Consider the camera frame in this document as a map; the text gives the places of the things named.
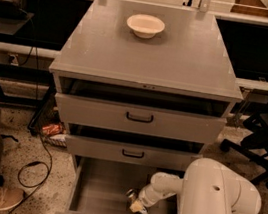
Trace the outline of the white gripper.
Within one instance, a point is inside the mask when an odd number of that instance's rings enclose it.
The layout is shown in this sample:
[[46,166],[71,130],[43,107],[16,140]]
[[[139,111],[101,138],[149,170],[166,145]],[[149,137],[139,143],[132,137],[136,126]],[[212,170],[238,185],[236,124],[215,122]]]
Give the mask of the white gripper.
[[140,200],[133,200],[129,208],[132,212],[147,214],[147,209],[145,207],[150,208],[160,200],[165,200],[174,195],[174,192],[157,189],[154,185],[148,184],[144,186],[138,194]]

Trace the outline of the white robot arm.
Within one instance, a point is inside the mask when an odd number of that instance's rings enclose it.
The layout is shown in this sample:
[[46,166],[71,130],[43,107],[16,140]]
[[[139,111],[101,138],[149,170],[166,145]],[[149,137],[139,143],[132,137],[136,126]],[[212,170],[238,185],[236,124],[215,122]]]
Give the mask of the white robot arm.
[[250,181],[210,158],[194,160],[183,177],[156,172],[139,193],[127,193],[135,214],[174,195],[178,214],[259,214],[262,203]]

